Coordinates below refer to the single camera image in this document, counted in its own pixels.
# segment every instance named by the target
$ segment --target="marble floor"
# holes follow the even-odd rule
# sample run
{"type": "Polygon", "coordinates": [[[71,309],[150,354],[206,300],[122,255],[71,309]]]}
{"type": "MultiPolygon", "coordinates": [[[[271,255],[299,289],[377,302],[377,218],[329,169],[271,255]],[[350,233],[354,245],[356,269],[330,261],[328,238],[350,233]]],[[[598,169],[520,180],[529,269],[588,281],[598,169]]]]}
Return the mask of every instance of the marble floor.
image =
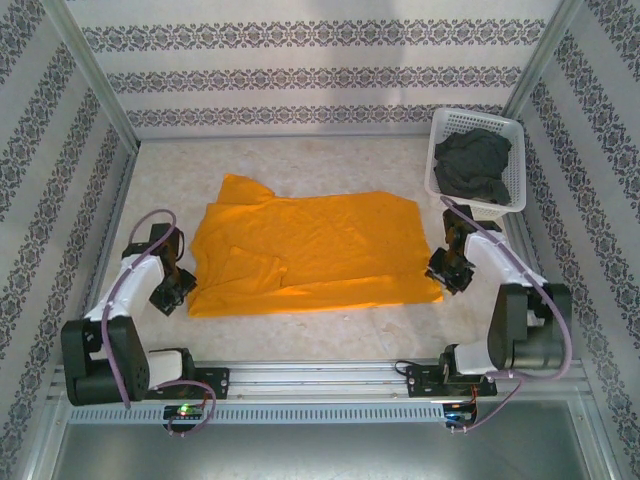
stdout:
{"type": "MultiPolygon", "coordinates": [[[[427,146],[427,137],[144,142],[103,291],[114,280],[129,232],[141,216],[156,208],[173,210],[189,243],[226,173],[249,176],[279,196],[384,190],[409,198],[420,206],[434,251],[444,245],[444,207],[424,190],[427,146]]],[[[143,227],[137,240],[147,234],[143,227]]],[[[180,266],[194,271],[188,250],[180,266]]],[[[134,320],[145,348],[188,347],[196,360],[435,358],[450,343],[486,335],[497,290],[476,273],[466,292],[445,294],[438,304],[211,320],[190,319],[186,305],[170,317],[149,305],[134,320]]]]}

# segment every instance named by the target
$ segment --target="dark gray cloth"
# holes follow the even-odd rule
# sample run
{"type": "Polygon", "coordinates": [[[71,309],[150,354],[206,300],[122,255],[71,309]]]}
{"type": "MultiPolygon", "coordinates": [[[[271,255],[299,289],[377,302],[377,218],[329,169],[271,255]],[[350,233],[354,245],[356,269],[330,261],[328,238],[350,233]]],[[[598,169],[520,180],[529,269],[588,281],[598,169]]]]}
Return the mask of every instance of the dark gray cloth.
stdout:
{"type": "Polygon", "coordinates": [[[434,171],[440,191],[507,205],[511,197],[502,182],[502,171],[509,163],[509,150],[509,140],[484,128],[452,133],[435,148],[438,162],[434,171]]]}

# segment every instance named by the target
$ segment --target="black bracket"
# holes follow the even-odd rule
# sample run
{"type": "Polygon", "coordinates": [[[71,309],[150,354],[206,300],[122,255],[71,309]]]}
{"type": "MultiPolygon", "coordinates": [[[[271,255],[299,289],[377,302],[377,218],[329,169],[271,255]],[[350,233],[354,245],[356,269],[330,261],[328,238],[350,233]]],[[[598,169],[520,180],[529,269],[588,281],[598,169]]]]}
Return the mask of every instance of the black bracket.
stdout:
{"type": "Polygon", "coordinates": [[[162,411],[162,426],[169,431],[171,422],[173,432],[188,432],[204,420],[205,411],[201,405],[190,405],[186,410],[181,405],[167,405],[162,411]]]}
{"type": "MultiPolygon", "coordinates": [[[[473,218],[471,207],[458,205],[457,208],[470,218],[473,218]]],[[[475,265],[464,256],[467,236],[475,233],[476,229],[450,209],[442,214],[444,221],[445,241],[448,250],[438,248],[429,259],[426,276],[442,283],[452,295],[464,292],[473,278],[475,265]]],[[[479,221],[486,230],[501,232],[495,222],[479,221]]]]}
{"type": "Polygon", "coordinates": [[[405,373],[409,398],[471,397],[474,386],[479,397],[498,394],[495,382],[489,382],[484,375],[451,374],[447,366],[411,365],[405,373]]]}
{"type": "MultiPolygon", "coordinates": [[[[149,241],[146,243],[130,243],[122,252],[122,258],[143,253],[170,228],[171,224],[169,223],[154,223],[151,226],[149,241]]],[[[162,245],[151,252],[152,255],[160,258],[164,269],[164,278],[151,293],[149,301],[167,316],[171,315],[176,307],[182,305],[187,294],[196,288],[196,277],[176,265],[178,260],[182,258],[183,253],[184,234],[177,227],[174,228],[169,238],[162,245]],[[180,244],[182,244],[182,251],[179,252],[180,244]]]]}
{"type": "MultiPolygon", "coordinates": [[[[228,368],[196,368],[190,380],[206,383],[213,388],[217,400],[226,400],[229,393],[228,368]]],[[[145,400],[202,400],[205,391],[191,385],[149,390],[145,400]]]]}

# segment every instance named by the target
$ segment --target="metal corner post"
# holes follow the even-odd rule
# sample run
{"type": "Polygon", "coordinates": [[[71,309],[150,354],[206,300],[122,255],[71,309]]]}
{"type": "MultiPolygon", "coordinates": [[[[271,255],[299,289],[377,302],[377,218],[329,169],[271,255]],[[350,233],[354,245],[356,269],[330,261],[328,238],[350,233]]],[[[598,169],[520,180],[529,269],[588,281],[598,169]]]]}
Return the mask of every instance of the metal corner post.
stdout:
{"type": "Polygon", "coordinates": [[[140,144],[133,126],[111,88],[106,75],[100,68],[80,27],[74,20],[65,0],[42,0],[47,15],[73,55],[87,83],[93,89],[100,105],[105,109],[127,151],[138,152],[140,144]]]}
{"type": "Polygon", "coordinates": [[[582,3],[582,0],[560,0],[516,88],[511,92],[502,110],[503,117],[513,119],[518,117],[582,3]]]}

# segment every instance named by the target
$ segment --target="garment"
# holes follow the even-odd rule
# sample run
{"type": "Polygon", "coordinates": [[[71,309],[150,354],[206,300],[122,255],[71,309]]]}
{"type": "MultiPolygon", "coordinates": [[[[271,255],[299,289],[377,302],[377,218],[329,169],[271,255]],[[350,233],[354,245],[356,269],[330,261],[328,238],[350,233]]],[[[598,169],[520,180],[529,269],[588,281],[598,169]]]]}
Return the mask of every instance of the garment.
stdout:
{"type": "Polygon", "coordinates": [[[385,192],[279,198],[227,175],[191,244],[189,315],[215,317],[435,302],[415,202],[385,192]]]}
{"type": "Polygon", "coordinates": [[[434,170],[440,191],[445,195],[509,204],[511,197],[502,181],[502,171],[509,164],[509,150],[509,140],[483,128],[452,133],[435,148],[438,162],[434,170]]]}

